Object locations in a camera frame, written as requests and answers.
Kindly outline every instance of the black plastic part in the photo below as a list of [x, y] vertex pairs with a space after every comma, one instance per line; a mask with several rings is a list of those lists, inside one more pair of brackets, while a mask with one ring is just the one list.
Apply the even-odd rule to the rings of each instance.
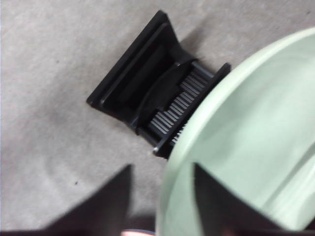
[[229, 72], [227, 63], [215, 75], [204, 69], [158, 11], [87, 103], [123, 121], [167, 158], [194, 110]]

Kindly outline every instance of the green container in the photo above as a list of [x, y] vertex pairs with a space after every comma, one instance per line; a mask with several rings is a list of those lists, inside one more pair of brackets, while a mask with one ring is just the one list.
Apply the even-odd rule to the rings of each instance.
[[290, 230], [315, 216], [315, 28], [260, 50], [219, 83], [169, 158], [159, 236], [201, 236], [192, 162]]

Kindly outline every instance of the comb-like ridges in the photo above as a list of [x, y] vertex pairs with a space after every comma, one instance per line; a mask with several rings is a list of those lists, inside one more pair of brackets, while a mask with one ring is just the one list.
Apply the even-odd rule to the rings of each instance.
[[[155, 133], [167, 135], [172, 126], [180, 119], [194, 99], [205, 89], [208, 81], [197, 69], [193, 69], [180, 83], [181, 92], [165, 111], [158, 111], [149, 122], [148, 127]], [[178, 141], [184, 126], [176, 133], [171, 143]]]

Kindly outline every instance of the black plastic clip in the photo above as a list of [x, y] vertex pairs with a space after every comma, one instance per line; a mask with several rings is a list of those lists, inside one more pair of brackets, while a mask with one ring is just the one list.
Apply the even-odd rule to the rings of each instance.
[[197, 106], [229, 72], [228, 63], [214, 75], [204, 69], [158, 11], [87, 103], [123, 121], [167, 158]]

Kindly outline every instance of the mint green plastic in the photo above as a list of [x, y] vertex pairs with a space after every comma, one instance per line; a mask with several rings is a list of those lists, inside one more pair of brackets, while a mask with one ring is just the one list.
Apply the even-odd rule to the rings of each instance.
[[157, 235], [201, 236], [192, 162], [285, 229], [315, 217], [315, 28], [260, 50], [204, 99], [169, 158]]

